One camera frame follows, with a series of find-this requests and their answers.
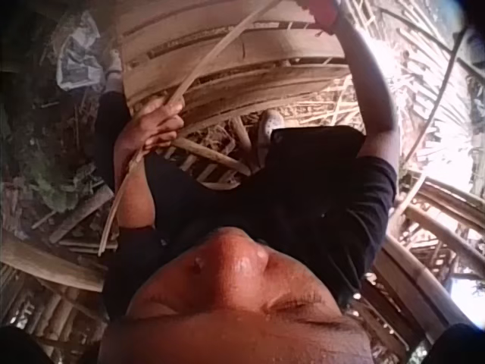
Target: wooden stick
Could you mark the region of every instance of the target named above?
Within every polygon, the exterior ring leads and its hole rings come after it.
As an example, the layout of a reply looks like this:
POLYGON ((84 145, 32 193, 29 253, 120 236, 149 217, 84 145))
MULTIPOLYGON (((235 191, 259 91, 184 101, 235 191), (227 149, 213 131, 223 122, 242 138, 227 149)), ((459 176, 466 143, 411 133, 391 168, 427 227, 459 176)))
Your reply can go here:
MULTIPOLYGON (((266 2, 262 2, 261 7, 257 10, 253 11, 248 17, 242 20, 237 26, 235 26, 200 62, 197 64, 197 67, 193 69, 193 71, 186 77, 186 79, 178 86, 177 90, 168 100, 168 104, 173 102, 177 102, 182 99, 183 94, 189 89, 192 83, 199 77, 200 73, 206 68, 208 64, 210 64, 220 53, 234 40, 236 40, 244 30, 248 29, 260 16, 266 13, 269 9, 273 6, 279 4, 282 0, 267 0, 266 2)), ((114 217, 116 216, 116 211, 118 206, 120 205, 121 198, 123 197, 124 191, 127 188, 127 181, 130 176, 134 173, 135 168, 139 163, 143 160, 143 150, 139 150, 135 156, 130 161, 130 166, 128 168, 128 172, 125 175, 123 182, 120 185, 119 190, 116 192, 114 197, 113 205, 111 206, 111 210, 108 215, 108 220, 106 221, 105 229, 103 230, 103 235, 101 238, 101 243, 99 244, 99 252, 98 255, 100 256, 106 247, 106 243, 108 242, 109 232, 111 230, 111 226, 113 224, 114 217)))
POLYGON ((416 150, 420 146, 421 142, 423 141, 424 136, 426 135, 428 127, 433 123, 434 115, 438 111, 438 108, 440 106, 441 100, 443 99, 443 96, 446 91, 446 86, 448 85, 448 80, 449 77, 451 76, 453 66, 455 65, 456 58, 458 56, 458 51, 460 50, 460 47, 462 46, 462 41, 465 37, 465 33, 467 31, 467 27, 465 27, 458 35, 455 46, 453 47, 453 52, 452 52, 452 57, 449 59, 448 63, 448 68, 446 69, 445 73, 445 78, 443 80, 443 83, 440 88, 440 92, 438 93, 438 96, 436 98, 436 102, 434 103, 433 110, 431 111, 431 114, 429 118, 427 119, 426 124, 423 126, 423 129, 419 133, 418 138, 415 141, 415 144, 411 147, 411 150, 409 151, 408 155, 404 159, 404 164, 408 163, 409 160, 412 158, 412 156, 415 154, 416 150))
MULTIPOLYGON (((394 17, 397 20, 400 20, 404 24, 406 24, 408 27, 412 28, 413 30, 416 30, 417 32, 421 33, 423 36, 428 38, 431 42, 436 43, 443 51, 446 53, 450 54, 452 50, 448 48, 447 45, 444 43, 440 42, 436 37, 432 36, 429 34, 426 30, 421 29, 420 27, 416 26, 413 24, 411 21, 405 19, 404 17, 401 17, 400 15, 393 13, 392 11, 389 11, 385 8, 377 7, 382 13, 387 14, 391 17, 394 17)), ((458 58, 458 63, 472 76, 474 76, 478 82, 480 82, 482 85, 485 85, 485 74, 480 71, 478 68, 476 68, 474 65, 469 63, 466 60, 463 60, 461 58, 458 58)))

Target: t-shirt sleeve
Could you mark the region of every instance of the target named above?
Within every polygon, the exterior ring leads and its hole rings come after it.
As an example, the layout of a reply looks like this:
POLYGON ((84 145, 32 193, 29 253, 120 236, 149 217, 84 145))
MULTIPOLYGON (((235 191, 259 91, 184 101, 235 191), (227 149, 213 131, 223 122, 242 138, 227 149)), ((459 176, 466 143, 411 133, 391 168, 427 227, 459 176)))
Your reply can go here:
POLYGON ((360 289, 360 280, 382 247, 396 179, 396 171, 383 159, 357 158, 343 182, 339 205, 321 219, 320 254, 327 255, 335 273, 325 283, 341 306, 360 289))
POLYGON ((151 227, 120 229, 102 292, 110 319, 126 313, 135 292, 159 268, 163 251, 162 239, 151 227))

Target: white sneaker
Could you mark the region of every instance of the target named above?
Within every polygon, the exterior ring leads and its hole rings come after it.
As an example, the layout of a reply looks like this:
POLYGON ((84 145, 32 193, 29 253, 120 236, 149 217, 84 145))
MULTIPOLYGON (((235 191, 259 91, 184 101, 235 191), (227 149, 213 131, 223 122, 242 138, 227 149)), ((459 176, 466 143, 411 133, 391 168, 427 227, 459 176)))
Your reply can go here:
POLYGON ((258 163, 261 168, 264 167, 266 162, 273 130, 283 129, 284 127, 285 119, 278 111, 270 109, 261 114, 258 125, 258 163))

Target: nose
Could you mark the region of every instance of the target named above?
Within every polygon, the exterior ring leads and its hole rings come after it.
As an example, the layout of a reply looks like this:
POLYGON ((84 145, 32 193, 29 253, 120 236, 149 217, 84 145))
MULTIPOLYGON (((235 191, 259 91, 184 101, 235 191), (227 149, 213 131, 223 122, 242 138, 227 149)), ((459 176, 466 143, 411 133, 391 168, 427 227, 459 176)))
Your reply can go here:
POLYGON ((208 305, 259 309, 268 257, 268 251, 240 229, 226 227, 214 232, 196 257, 208 305))

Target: hand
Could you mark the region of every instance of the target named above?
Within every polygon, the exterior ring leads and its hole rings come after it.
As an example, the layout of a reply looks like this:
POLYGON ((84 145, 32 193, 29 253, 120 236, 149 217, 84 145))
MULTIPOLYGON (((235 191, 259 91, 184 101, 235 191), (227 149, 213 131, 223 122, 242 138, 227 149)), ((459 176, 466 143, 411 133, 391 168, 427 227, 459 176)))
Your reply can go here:
POLYGON ((340 13, 340 0, 296 0, 296 2, 310 11, 325 32, 333 34, 333 26, 340 13))
POLYGON ((115 154, 169 146, 177 138, 177 131, 183 127, 183 120, 178 116, 183 100, 172 105, 164 102, 164 99, 153 99, 134 116, 117 138, 115 154))

